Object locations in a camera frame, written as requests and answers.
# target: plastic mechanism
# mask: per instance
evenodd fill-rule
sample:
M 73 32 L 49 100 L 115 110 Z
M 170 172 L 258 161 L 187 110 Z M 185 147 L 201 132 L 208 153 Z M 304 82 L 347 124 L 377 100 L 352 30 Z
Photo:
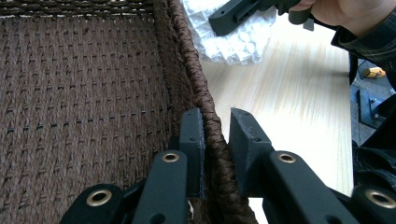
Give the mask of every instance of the plastic mechanism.
M 122 191 L 100 184 L 84 190 L 61 221 L 68 223 L 187 223 L 188 198 L 204 194 L 204 129 L 198 109 L 183 115 L 181 135 L 159 153 L 147 179 Z M 360 185 L 349 198 L 327 188 L 304 160 L 275 151 L 257 120 L 232 109 L 229 147 L 239 192 L 263 198 L 270 224 L 378 223 L 396 220 L 396 195 Z
M 283 15 L 300 0 L 231 0 L 209 17 L 210 25 L 216 35 L 227 35 L 249 18 L 257 10 L 265 11 L 276 6 L 279 15 Z M 291 11 L 289 21 L 303 24 L 310 16 L 310 9 Z

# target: wooden table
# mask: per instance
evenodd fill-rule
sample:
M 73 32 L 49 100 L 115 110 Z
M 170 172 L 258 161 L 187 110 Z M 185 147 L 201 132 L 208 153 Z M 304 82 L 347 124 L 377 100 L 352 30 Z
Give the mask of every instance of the wooden table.
M 297 153 L 328 187 L 350 195 L 348 57 L 331 46 L 333 35 L 319 25 L 310 32 L 278 17 L 260 63 L 202 65 L 226 139 L 231 107 L 249 111 L 276 150 Z M 261 210 L 260 201 L 251 206 Z

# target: hole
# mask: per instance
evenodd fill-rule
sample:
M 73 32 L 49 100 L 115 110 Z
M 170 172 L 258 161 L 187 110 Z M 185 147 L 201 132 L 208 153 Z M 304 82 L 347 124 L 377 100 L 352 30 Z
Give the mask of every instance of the hole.
M 387 194 L 378 190 L 368 189 L 366 190 L 365 195 L 372 203 L 375 203 L 378 206 L 388 209 L 396 208 L 396 202 Z
M 165 216 L 161 213 L 157 213 L 149 220 L 150 224 L 161 224 L 165 222 Z
M 96 202 L 103 200 L 106 197 L 105 193 L 98 193 L 92 197 L 92 199 Z
M 326 216 L 326 221 L 329 224 L 341 224 L 341 220 L 338 217 Z
M 176 153 L 167 153 L 163 155 L 163 161 L 166 162 L 178 161 L 178 155 Z
M 296 161 L 296 159 L 294 157 L 292 157 L 289 154 L 283 153 L 280 154 L 279 156 L 277 156 L 281 161 L 283 162 L 287 162 L 287 163 L 294 163 Z
M 108 189 L 99 189 L 92 192 L 87 198 L 87 205 L 97 207 L 110 201 L 111 191 Z

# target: wicker basket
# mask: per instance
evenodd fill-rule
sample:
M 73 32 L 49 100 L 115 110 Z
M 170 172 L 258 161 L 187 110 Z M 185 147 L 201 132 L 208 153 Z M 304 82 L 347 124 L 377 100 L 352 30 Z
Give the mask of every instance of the wicker basket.
M 193 107 L 208 187 L 194 222 L 256 222 L 178 0 L 7 0 L 0 16 L 0 223 L 57 223 L 87 187 L 130 187 Z

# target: white bubble wrap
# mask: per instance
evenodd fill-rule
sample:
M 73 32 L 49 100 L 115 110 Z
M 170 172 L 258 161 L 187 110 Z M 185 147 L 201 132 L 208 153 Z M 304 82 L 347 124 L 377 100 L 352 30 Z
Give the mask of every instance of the white bubble wrap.
M 209 17 L 229 0 L 180 0 L 184 7 L 194 46 L 200 57 L 214 63 L 253 64 L 262 59 L 276 20 L 276 9 L 256 11 L 226 36 L 216 36 Z

